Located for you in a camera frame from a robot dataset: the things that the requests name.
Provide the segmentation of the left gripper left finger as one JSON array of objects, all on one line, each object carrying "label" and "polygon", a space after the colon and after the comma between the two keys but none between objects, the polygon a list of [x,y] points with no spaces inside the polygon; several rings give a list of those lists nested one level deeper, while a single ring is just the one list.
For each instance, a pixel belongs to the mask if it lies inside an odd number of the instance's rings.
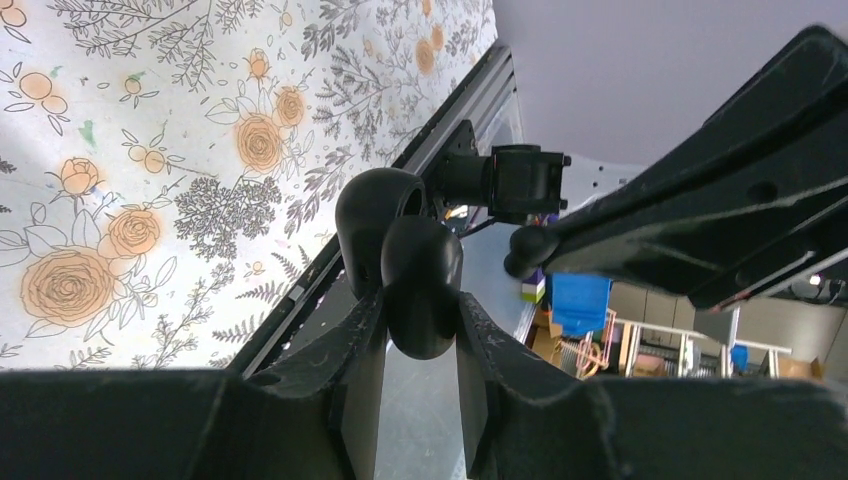
[{"label": "left gripper left finger", "polygon": [[5,479],[370,479],[385,360],[380,292],[250,377],[229,370],[1,377]]}]

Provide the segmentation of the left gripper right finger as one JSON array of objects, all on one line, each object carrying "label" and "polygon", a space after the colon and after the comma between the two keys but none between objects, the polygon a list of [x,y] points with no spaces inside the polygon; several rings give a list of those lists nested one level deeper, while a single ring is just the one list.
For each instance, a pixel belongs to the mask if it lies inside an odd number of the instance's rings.
[{"label": "left gripper right finger", "polygon": [[808,381],[581,381],[459,298],[457,368],[472,479],[843,479],[847,416]]}]

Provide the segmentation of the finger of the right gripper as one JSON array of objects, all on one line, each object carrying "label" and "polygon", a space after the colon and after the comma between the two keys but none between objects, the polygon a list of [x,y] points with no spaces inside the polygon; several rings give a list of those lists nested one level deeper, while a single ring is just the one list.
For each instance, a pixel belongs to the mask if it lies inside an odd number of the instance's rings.
[{"label": "finger of the right gripper", "polygon": [[847,275],[847,38],[794,36],[692,136],[557,222],[550,272],[593,273],[703,310]]}]

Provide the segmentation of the black earbud charging case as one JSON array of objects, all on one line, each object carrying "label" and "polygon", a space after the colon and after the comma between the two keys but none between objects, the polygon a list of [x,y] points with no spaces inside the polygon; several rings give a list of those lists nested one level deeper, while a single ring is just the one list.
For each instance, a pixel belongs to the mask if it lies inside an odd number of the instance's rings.
[{"label": "black earbud charging case", "polygon": [[390,337],[416,360],[434,359],[454,341],[463,264],[459,239],[426,207],[420,177],[378,168],[354,177],[335,210],[354,296],[382,292]]}]

